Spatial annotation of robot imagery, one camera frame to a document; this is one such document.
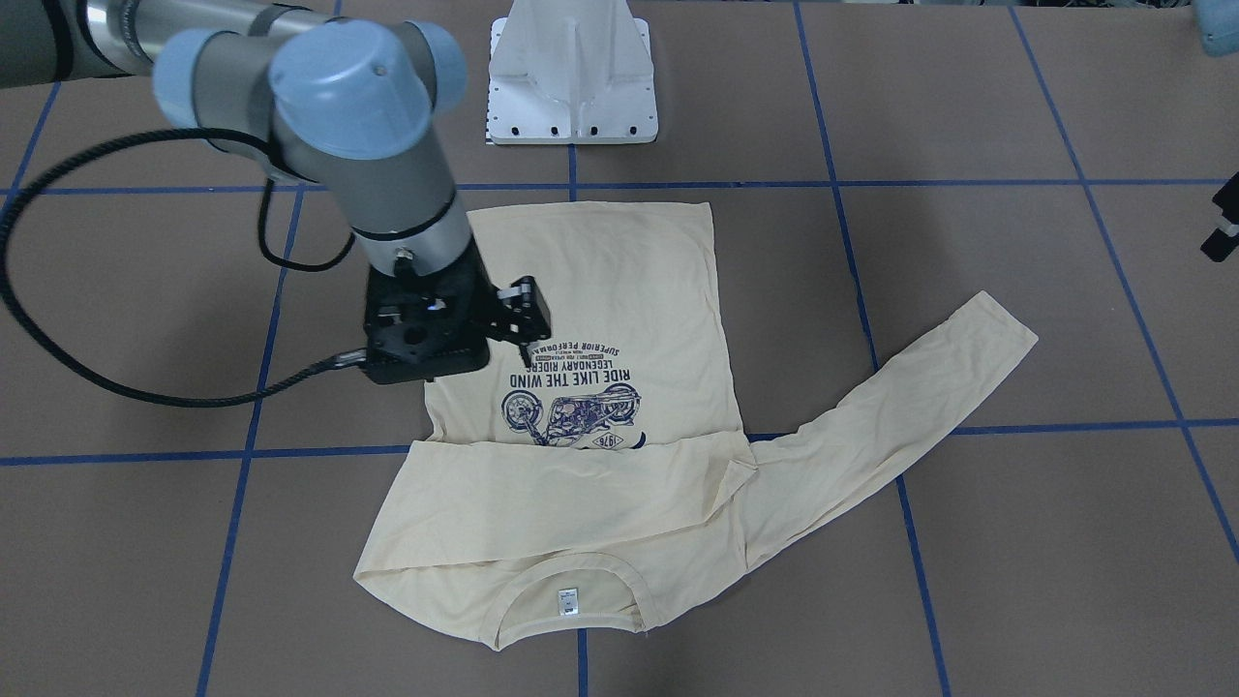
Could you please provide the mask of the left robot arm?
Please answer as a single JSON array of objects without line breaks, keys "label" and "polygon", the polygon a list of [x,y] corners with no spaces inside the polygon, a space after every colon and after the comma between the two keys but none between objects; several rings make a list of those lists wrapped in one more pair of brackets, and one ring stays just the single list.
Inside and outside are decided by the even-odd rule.
[{"label": "left robot arm", "polygon": [[[1238,1],[1192,1],[1202,48],[1209,57],[1238,51]],[[1220,208],[1220,223],[1202,243],[1201,253],[1214,262],[1225,261],[1238,248],[1238,172],[1217,189],[1212,202]]]}]

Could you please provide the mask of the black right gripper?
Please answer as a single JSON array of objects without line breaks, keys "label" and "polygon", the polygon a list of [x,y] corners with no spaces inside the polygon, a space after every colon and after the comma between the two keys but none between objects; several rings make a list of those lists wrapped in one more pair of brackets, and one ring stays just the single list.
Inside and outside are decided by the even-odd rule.
[{"label": "black right gripper", "polygon": [[411,258],[394,256],[368,270],[364,331],[369,343],[517,343],[522,365],[553,337],[553,314],[536,279],[523,275],[493,286],[478,244],[439,272],[420,274]]}]

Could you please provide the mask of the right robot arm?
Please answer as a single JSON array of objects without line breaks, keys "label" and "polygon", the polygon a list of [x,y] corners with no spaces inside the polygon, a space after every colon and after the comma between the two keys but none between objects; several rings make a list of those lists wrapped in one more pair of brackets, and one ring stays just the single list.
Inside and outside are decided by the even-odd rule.
[{"label": "right robot arm", "polygon": [[369,260],[366,345],[333,357],[375,383],[483,369],[553,336],[536,282],[491,284],[434,119],[468,63],[439,25],[256,1],[5,1],[2,87],[150,76],[173,134],[321,184]]}]

